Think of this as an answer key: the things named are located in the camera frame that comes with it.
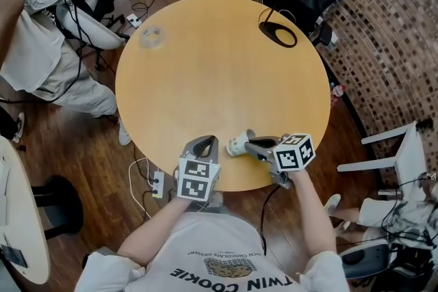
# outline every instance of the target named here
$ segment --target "hand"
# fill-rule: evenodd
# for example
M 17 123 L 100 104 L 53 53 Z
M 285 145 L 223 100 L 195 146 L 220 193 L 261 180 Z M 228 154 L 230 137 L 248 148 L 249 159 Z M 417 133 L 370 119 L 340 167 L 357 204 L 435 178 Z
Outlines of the hand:
M 299 170 L 297 172 L 288 172 L 287 173 L 287 177 L 292 181 L 295 181 L 296 179 L 302 178 L 304 176 L 309 176 L 309 173 L 307 173 L 306 169 Z
M 435 180 L 426 179 L 422 181 L 422 188 L 424 193 L 426 194 L 426 198 L 433 199 L 432 190 L 433 187 L 437 184 Z

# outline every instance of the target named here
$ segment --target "black stand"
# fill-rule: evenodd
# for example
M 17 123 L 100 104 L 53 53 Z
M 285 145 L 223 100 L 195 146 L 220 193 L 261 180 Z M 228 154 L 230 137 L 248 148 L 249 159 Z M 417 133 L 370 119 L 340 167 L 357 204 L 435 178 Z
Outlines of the black stand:
M 66 178 L 51 176 L 44 186 L 33 186 L 37 207 L 44 207 L 53 228 L 45 230 L 46 239 L 61 234 L 77 234 L 83 225 L 82 203 L 76 189 Z
M 277 0 L 276 3 L 274 4 L 274 6 L 272 6 L 272 9 L 269 12 L 268 17 L 266 17 L 266 20 L 259 23 L 259 29 L 261 30 L 261 32 L 265 36 L 267 36 L 272 41 L 276 42 L 278 45 L 281 45 L 282 47 L 285 47 L 285 48 L 293 48 L 294 46 L 296 46 L 296 43 L 298 42 L 298 39 L 297 39 L 295 33 L 290 28 L 287 28 L 286 26 L 280 25 L 279 23 L 268 22 L 269 18 L 271 17 L 272 13 L 275 10 L 276 5 L 278 4 L 278 2 L 279 1 Z M 295 42 L 293 44 L 286 44 L 286 43 L 282 42 L 281 39 L 276 34 L 278 30 L 283 30 L 283 31 L 286 31 L 287 33 L 289 33 L 292 36 L 292 38 L 295 40 Z

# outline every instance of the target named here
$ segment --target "shoe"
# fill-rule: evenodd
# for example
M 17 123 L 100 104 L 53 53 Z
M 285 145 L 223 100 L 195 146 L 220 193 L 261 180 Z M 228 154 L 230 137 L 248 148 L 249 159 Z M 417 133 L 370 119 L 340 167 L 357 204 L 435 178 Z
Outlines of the shoe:
M 341 202 L 341 195 L 334 194 L 333 196 L 331 196 L 328 199 L 327 203 L 324 205 L 324 209 L 325 209 L 326 213 L 328 215 L 330 215 L 331 212 L 336 209 L 336 207 L 339 204 L 339 202 Z
M 25 114 L 24 112 L 20 112 L 18 118 L 16 119 L 16 125 L 18 127 L 18 131 L 15 133 L 12 138 L 13 142 L 19 143 L 21 137 L 23 136 L 23 131 L 25 130 Z
M 350 226 L 351 222 L 346 222 L 345 220 L 343 220 L 341 222 L 341 224 L 339 224 L 338 226 L 336 226 L 336 228 L 334 228 L 333 230 L 335 231 L 335 236 L 339 237 L 341 236 L 341 234 L 348 229 L 348 227 Z
M 210 196 L 207 208 L 218 208 L 224 204 L 224 194 L 221 191 L 215 191 L 213 195 Z
M 125 129 L 125 126 L 122 123 L 121 119 L 118 119 L 118 142 L 120 142 L 120 145 L 126 146 L 131 142 L 131 137 L 129 136 L 128 132 Z

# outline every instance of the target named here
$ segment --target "power strip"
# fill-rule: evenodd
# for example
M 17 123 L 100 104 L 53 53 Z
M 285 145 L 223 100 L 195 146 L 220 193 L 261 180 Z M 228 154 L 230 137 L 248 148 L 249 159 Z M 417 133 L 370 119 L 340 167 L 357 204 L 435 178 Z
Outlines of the power strip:
M 163 198 L 164 172 L 155 171 L 153 174 L 152 197 Z
M 126 17 L 126 19 L 129 21 L 129 23 L 131 23 L 132 27 L 134 28 L 138 28 L 142 24 L 142 21 L 139 20 L 135 14 L 130 14 Z

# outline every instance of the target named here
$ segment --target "paper cup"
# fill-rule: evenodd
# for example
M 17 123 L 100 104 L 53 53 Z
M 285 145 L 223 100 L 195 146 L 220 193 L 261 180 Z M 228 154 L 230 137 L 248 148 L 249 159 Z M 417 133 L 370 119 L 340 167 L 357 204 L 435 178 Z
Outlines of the paper cup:
M 247 129 L 239 136 L 234 137 L 227 144 L 227 151 L 231 156 L 238 156 L 247 153 L 245 150 L 245 143 L 248 142 L 249 139 L 255 137 L 255 133 L 252 129 Z

